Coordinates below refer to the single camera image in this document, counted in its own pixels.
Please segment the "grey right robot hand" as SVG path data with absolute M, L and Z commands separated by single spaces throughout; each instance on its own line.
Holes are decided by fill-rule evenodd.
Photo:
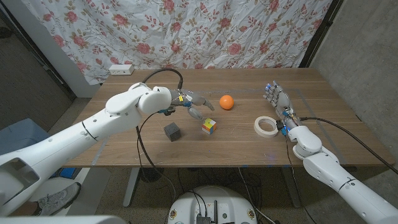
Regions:
M 288 94 L 278 83 L 268 83 L 263 97 L 274 107 L 277 116 L 288 129 L 302 125 Z

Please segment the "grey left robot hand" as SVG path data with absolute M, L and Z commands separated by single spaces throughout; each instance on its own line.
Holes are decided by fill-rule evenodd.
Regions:
M 170 106 L 165 110 L 159 111 L 159 113 L 163 113 L 166 116 L 174 113 L 177 106 L 183 106 L 187 108 L 187 111 L 191 117 L 203 121 L 203 115 L 196 108 L 194 108 L 194 106 L 205 105 L 210 110 L 215 110 L 213 105 L 205 97 L 192 92 L 191 90 L 170 90 L 170 94 L 172 97 Z

